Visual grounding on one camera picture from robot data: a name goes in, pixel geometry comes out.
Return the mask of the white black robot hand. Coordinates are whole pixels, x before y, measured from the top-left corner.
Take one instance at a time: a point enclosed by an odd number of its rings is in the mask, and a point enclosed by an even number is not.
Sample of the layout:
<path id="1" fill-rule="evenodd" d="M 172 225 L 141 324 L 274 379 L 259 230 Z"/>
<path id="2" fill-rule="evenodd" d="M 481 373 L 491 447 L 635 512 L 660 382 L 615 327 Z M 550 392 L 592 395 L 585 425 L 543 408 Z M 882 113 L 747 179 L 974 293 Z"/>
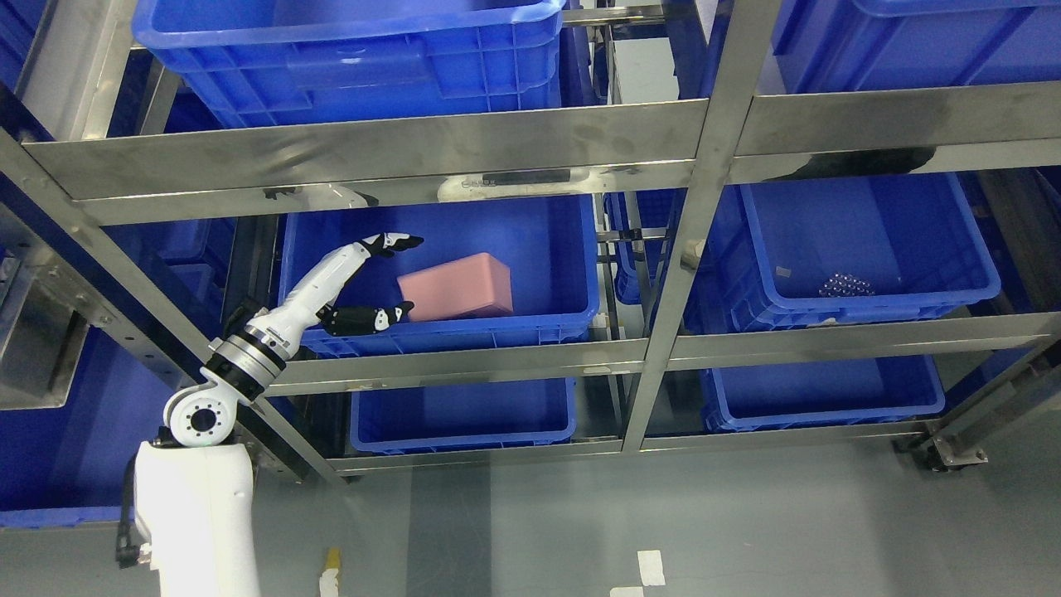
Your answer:
<path id="1" fill-rule="evenodd" d="M 278 308 L 258 314 L 249 324 L 288 349 L 288 354 L 294 354 L 302 344 L 306 330 L 321 322 L 321 310 L 334 303 L 367 260 L 376 256 L 393 257 L 417 248 L 422 242 L 424 238 L 420 235 L 382 233 L 343 245 L 323 257 L 294 289 L 289 291 Z"/>

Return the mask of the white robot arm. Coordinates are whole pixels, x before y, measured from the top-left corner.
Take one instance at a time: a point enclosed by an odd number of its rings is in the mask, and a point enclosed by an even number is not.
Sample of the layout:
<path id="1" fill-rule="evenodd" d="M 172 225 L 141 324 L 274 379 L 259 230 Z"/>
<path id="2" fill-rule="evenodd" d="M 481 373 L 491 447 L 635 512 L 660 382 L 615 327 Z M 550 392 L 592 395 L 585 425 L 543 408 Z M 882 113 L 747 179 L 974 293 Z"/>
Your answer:
<path id="1" fill-rule="evenodd" d="M 259 310 L 210 344 L 202 383 L 171 396 L 126 466 L 114 559 L 155 570 L 162 596 L 258 596 L 254 466 L 236 411 L 277 381 L 314 316 Z"/>

